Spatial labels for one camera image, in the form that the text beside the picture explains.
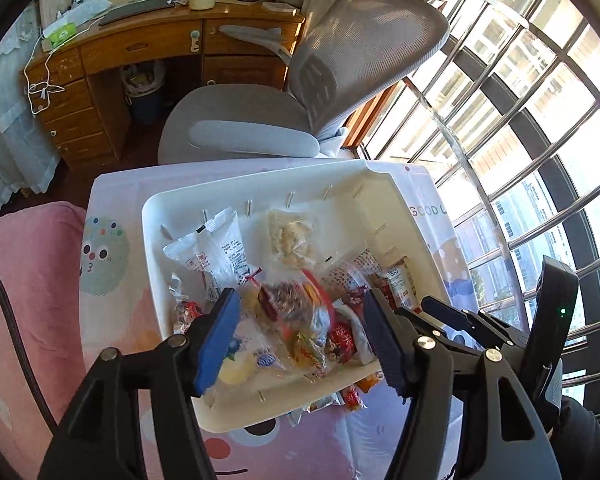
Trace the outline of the red label clear snack bag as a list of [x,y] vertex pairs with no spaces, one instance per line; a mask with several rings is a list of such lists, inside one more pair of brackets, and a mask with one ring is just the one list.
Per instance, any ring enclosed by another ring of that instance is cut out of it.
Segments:
[[334,347],[337,361],[344,364],[357,359],[362,365],[375,361],[375,353],[360,317],[341,300],[336,300],[332,307],[335,323],[328,333],[328,341]]

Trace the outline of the wooden desk with drawers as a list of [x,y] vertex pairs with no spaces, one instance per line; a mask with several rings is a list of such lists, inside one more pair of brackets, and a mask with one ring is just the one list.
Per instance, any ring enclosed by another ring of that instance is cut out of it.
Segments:
[[294,50],[304,18],[261,3],[179,6],[110,24],[91,22],[56,52],[36,48],[23,69],[32,110],[72,170],[114,164],[132,126],[131,94],[177,100],[199,86],[283,88],[284,62],[264,47],[222,34],[224,25],[276,32]]

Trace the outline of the orange white oats bar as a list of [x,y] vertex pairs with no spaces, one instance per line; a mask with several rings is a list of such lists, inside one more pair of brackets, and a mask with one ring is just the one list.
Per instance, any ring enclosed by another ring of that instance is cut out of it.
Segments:
[[362,393],[367,394],[370,392],[370,389],[373,389],[375,386],[379,385],[385,379],[384,373],[381,370],[370,374],[358,382],[355,385],[362,391]]

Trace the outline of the blue white snack packet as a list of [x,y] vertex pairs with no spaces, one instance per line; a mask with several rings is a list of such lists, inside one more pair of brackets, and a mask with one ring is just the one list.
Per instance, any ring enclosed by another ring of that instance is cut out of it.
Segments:
[[330,394],[329,396],[323,396],[310,404],[297,408],[286,414],[286,419],[291,427],[297,427],[300,424],[302,416],[305,414],[311,414],[317,411],[324,410],[324,408],[330,408],[331,406],[343,406],[343,397],[339,392]]

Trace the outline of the waste bin under desk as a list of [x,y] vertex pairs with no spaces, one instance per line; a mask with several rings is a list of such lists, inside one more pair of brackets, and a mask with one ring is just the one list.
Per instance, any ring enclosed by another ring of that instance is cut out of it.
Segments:
[[161,60],[123,65],[119,70],[124,97],[136,122],[155,122],[162,105],[166,66]]

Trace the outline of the green snack packet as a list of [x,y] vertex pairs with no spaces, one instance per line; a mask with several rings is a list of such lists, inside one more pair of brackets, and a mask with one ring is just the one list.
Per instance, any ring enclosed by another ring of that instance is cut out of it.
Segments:
[[305,333],[294,334],[291,354],[294,365],[306,376],[324,377],[328,373],[324,348]]

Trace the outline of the clear bag dark nut snack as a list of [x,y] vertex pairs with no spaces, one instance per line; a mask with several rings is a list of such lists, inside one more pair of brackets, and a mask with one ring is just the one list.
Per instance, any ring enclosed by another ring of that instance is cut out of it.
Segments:
[[248,276],[240,290],[242,308],[266,330],[276,330],[284,341],[305,333],[322,347],[335,323],[328,293],[309,269],[274,269]]

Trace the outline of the silver white snack bag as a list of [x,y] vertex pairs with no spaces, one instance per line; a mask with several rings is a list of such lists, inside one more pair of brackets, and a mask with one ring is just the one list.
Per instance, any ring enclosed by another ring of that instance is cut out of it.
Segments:
[[199,272],[210,304],[226,288],[238,288],[247,281],[250,267],[242,241],[238,213],[232,207],[163,247],[166,258]]

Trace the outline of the beige red barcode packet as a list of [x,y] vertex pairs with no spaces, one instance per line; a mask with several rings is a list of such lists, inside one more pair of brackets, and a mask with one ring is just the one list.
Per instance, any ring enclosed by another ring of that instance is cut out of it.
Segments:
[[357,314],[363,310],[364,296],[379,289],[391,310],[417,310],[416,287],[406,259],[382,266],[370,248],[353,249],[329,260],[321,272],[327,291]]

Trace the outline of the small orange candy packet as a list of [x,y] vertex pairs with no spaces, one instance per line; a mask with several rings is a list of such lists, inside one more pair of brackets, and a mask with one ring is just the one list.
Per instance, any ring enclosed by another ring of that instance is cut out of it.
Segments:
[[357,412],[359,410],[366,410],[367,406],[362,399],[361,390],[357,385],[350,385],[339,391],[340,396],[343,400],[344,407],[349,412]]

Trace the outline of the clear bag popcorn chunks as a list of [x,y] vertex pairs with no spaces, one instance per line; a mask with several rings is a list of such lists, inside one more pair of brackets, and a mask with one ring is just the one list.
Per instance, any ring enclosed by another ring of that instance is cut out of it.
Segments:
[[311,269],[317,263],[317,223],[309,214],[271,209],[268,235],[272,255],[285,268]]

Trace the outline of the blueberry cake white packet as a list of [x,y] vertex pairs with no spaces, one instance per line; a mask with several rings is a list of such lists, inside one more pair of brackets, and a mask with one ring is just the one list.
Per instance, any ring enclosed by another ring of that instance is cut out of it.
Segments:
[[219,381],[237,386],[260,370],[286,370],[274,344],[253,318],[240,320],[223,360]]

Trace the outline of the white plastic storage bin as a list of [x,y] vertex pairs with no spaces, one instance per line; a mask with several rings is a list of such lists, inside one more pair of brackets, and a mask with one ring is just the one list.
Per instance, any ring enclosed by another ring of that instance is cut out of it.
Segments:
[[[431,179],[419,167],[365,160],[319,162],[216,180],[157,193],[142,209],[147,271],[156,317],[169,337],[168,277],[176,269],[166,258],[170,240],[192,232],[202,220],[231,206],[238,213],[248,262],[270,282],[292,278],[293,270],[275,263],[266,215],[272,209],[308,214],[317,221],[320,270],[350,249],[369,249],[386,266],[407,258],[419,297],[448,299],[438,266],[415,220],[415,190]],[[207,394],[194,402],[201,429],[222,434],[283,415],[333,393],[378,370],[339,365],[323,379],[292,372],[284,378],[258,375],[225,396]]]

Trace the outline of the white lace curtain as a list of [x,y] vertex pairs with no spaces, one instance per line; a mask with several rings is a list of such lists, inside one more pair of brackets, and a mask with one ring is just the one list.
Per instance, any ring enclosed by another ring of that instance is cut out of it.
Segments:
[[30,4],[0,41],[0,209],[21,190],[46,192],[59,162],[31,114],[21,73],[38,38],[38,11]]

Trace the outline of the green tissue box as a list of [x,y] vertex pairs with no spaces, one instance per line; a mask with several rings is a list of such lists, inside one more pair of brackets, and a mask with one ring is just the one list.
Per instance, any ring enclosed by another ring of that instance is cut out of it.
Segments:
[[61,47],[77,33],[76,24],[74,23],[63,24],[55,28],[47,27],[43,30],[42,49],[48,52]]

